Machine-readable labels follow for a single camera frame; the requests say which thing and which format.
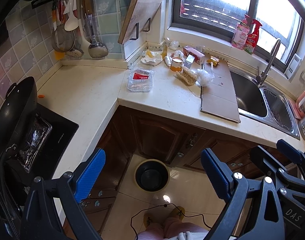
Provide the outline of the clear plastic food tray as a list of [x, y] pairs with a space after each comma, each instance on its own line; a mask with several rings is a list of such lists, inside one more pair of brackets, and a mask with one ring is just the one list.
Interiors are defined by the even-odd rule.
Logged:
[[128, 76], [127, 89], [131, 92], [147, 93], [153, 89], [154, 71], [149, 66], [136, 64]]

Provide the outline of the clear plastic bag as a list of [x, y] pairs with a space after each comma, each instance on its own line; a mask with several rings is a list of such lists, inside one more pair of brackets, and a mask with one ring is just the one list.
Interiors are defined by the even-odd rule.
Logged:
[[214, 80], [214, 74], [213, 72], [208, 72], [205, 69], [197, 69], [197, 82], [201, 87], [207, 87], [213, 80]]

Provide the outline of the white small bottle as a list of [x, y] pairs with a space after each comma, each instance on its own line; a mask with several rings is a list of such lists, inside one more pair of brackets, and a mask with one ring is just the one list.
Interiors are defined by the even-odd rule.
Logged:
[[172, 58], [169, 57], [169, 56], [165, 56], [165, 57], [164, 57], [164, 61], [165, 61], [166, 66], [167, 66], [168, 68], [170, 68], [170, 67], [171, 67], [171, 63], [172, 63]]

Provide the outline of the steel kitchen faucet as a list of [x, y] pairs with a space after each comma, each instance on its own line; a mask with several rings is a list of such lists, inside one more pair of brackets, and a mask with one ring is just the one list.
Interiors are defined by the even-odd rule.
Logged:
[[271, 52], [270, 52], [270, 59], [268, 61], [268, 64], [266, 66], [266, 68], [260, 73], [258, 73], [258, 75], [256, 76], [256, 81], [257, 81], [257, 84], [259, 86], [263, 85], [264, 81], [266, 80], [267, 78], [267, 74], [268, 74], [268, 71], [270, 70], [272, 64], [273, 64], [273, 61], [274, 59], [276, 58], [276, 55], [277, 55], [277, 52], [279, 50], [279, 47], [280, 47], [280, 44], [281, 44], [281, 39], [280, 38], [277, 38], [274, 46], [272, 47], [271, 49]]

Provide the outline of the stainless steel double sink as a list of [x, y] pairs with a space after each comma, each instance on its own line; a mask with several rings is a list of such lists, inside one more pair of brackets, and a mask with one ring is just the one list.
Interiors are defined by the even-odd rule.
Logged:
[[255, 77], [240, 69], [231, 67], [229, 71], [241, 115], [300, 139], [295, 116], [284, 94], [270, 85], [257, 84]]

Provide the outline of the flat brown cardboard sheet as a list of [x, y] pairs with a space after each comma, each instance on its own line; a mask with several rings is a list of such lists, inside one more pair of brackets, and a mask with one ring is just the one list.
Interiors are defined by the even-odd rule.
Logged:
[[213, 81], [201, 89], [201, 111], [240, 123], [235, 88], [227, 62], [220, 60], [213, 74]]

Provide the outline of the black wok pan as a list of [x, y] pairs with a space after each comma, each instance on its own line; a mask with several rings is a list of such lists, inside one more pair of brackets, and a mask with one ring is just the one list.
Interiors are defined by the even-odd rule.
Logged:
[[31, 130], [37, 108], [34, 77], [13, 83], [0, 108], [0, 155], [6, 148], [22, 144]]

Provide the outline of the yellow snack wrapper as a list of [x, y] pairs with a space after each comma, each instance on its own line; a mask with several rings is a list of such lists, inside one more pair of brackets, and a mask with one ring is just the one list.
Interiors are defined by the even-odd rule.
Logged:
[[209, 64], [213, 64], [213, 66], [216, 67], [219, 64], [220, 60], [219, 60], [219, 58], [210, 55], [210, 58], [207, 60], [207, 62]]

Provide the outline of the grey small box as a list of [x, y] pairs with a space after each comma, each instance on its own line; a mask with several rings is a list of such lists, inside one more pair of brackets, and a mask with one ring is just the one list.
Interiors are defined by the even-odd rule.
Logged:
[[187, 56], [187, 58], [185, 59], [184, 66], [187, 67], [188, 69], [190, 69], [194, 60], [195, 60], [195, 57], [193, 55], [189, 54]]

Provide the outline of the pink refill pouch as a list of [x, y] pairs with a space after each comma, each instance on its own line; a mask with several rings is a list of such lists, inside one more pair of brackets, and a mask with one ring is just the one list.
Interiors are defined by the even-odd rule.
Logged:
[[249, 16], [244, 14], [244, 19], [236, 25], [231, 45], [235, 48], [244, 49], [250, 27], [248, 25]]

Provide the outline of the steel ladle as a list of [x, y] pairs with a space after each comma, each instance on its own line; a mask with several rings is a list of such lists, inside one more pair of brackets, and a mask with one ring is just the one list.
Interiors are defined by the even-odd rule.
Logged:
[[83, 14], [86, 27], [90, 36], [90, 45], [88, 47], [89, 55], [94, 59], [101, 59], [108, 55], [107, 47], [96, 39], [93, 27], [93, 3], [92, 0], [82, 0]]

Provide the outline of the mesh strainer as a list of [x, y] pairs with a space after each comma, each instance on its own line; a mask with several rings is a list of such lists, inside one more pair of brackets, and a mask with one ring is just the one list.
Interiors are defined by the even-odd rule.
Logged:
[[70, 51], [75, 42], [75, 35], [73, 31], [66, 31], [65, 25], [57, 25], [57, 4], [52, 3], [52, 38], [51, 43], [55, 51], [65, 53]]

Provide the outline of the white crumpled paper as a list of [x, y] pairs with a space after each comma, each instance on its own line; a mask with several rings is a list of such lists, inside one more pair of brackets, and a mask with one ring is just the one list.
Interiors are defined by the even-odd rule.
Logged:
[[141, 58], [143, 64], [157, 66], [163, 61], [162, 55], [159, 52], [146, 50]]

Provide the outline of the white rice spoon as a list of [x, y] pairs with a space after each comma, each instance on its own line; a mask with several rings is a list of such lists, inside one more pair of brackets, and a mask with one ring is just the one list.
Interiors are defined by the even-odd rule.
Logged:
[[69, 0], [65, 3], [64, 14], [68, 14], [68, 19], [64, 26], [66, 31], [73, 31], [79, 27], [78, 18], [74, 15], [74, 10], [77, 9], [76, 1], [77, 0]]

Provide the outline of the wooden cutting board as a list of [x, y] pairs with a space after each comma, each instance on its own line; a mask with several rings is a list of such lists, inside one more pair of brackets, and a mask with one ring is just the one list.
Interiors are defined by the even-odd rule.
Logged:
[[149, 32], [161, 2], [162, 0], [131, 0], [118, 43], [138, 40], [141, 31]]

